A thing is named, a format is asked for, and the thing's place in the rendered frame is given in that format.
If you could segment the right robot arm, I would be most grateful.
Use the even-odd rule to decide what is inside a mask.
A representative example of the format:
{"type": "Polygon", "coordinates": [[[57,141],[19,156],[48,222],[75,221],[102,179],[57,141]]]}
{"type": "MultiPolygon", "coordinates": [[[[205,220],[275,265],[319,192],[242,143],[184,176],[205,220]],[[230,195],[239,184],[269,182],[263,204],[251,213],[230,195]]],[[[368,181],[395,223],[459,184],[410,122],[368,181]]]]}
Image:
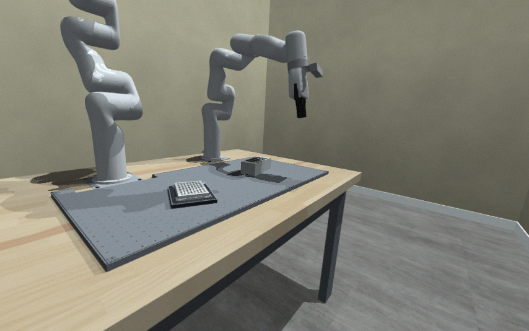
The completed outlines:
{"type": "Polygon", "coordinates": [[[96,184],[114,184],[132,179],[127,173],[125,142],[115,120],[138,120],[143,109],[131,76],[105,67],[103,59],[90,46],[117,50],[120,27],[116,0],[69,0],[76,8],[101,16],[106,25],[80,17],[61,20],[61,35],[76,61],[84,87],[94,145],[96,184]],[[90,45],[90,46],[89,46],[90,45]],[[116,94],[118,93],[118,94],[116,94]]]}

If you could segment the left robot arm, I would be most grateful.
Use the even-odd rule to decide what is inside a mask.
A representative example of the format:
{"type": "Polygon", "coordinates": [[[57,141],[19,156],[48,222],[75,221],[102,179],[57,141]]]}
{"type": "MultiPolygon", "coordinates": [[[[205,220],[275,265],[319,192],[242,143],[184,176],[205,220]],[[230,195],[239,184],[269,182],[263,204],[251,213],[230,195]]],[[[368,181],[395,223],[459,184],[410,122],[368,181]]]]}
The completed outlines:
{"type": "Polygon", "coordinates": [[[293,31],[286,41],[269,35],[247,35],[238,33],[230,39],[233,51],[216,48],[209,59],[208,99],[222,104],[207,103],[202,107],[204,124],[204,160],[221,160],[221,128],[218,120],[229,120],[235,100],[234,88],[225,84],[224,68],[243,70],[255,58],[262,56],[280,63],[287,63],[288,70],[302,67],[316,78],[323,77],[318,63],[308,65],[305,34],[293,31]]]}

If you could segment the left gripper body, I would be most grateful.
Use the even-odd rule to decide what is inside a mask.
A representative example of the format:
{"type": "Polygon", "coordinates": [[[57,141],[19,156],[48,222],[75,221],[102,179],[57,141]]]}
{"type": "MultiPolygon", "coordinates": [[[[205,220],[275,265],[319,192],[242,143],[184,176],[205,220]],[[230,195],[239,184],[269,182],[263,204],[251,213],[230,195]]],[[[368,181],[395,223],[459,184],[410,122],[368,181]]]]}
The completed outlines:
{"type": "Polygon", "coordinates": [[[297,67],[288,70],[289,74],[289,97],[294,99],[294,84],[297,83],[299,97],[308,99],[307,68],[297,67]]]}

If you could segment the grey operator panel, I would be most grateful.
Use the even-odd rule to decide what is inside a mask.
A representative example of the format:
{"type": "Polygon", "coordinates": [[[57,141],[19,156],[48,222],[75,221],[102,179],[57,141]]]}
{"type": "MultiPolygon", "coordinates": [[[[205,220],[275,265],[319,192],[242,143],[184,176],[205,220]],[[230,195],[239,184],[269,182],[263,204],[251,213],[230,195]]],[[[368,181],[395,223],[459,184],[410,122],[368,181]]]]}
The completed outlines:
{"type": "Polygon", "coordinates": [[[241,162],[241,174],[256,176],[271,168],[270,157],[253,157],[241,162]]]}

